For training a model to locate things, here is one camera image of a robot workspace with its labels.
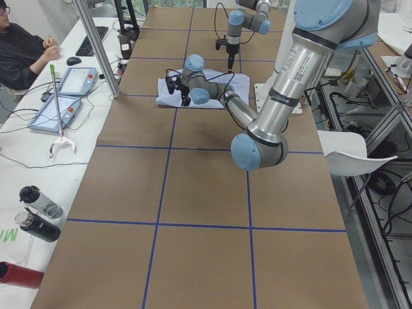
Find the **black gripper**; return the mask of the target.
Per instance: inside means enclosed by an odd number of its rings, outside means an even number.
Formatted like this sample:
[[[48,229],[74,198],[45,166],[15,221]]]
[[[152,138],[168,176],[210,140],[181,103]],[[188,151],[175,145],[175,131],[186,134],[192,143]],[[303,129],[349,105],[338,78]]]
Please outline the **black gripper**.
[[[239,44],[231,44],[226,38],[216,39],[215,49],[220,50],[222,46],[226,47],[226,52],[228,53],[227,71],[232,73],[234,55],[239,53]]]
[[[183,85],[179,75],[166,76],[165,83],[166,83],[167,90],[170,95],[172,95],[175,90],[178,90],[181,92],[181,100],[182,100],[181,106],[183,107],[189,106],[189,104],[191,103],[191,98],[189,97],[189,88]]]

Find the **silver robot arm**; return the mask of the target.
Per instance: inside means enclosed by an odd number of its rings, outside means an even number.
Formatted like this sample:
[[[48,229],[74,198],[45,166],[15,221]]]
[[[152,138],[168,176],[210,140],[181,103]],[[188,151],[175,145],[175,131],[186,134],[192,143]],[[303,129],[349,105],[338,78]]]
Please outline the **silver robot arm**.
[[[235,56],[239,53],[242,29],[248,29],[254,33],[266,35],[271,27],[269,13],[272,9],[272,1],[236,1],[240,8],[231,11],[227,15],[228,29],[227,34],[220,37],[215,32],[217,39],[215,49],[225,47],[228,54],[227,71],[232,72]]]
[[[167,75],[168,92],[181,91],[184,106],[218,100],[244,132],[230,151],[238,167],[252,171],[280,164],[288,154],[282,135],[294,108],[325,55],[362,49],[377,39],[380,1],[297,1],[292,10],[293,44],[259,113],[233,88],[206,79],[204,59],[192,54],[177,75]]]

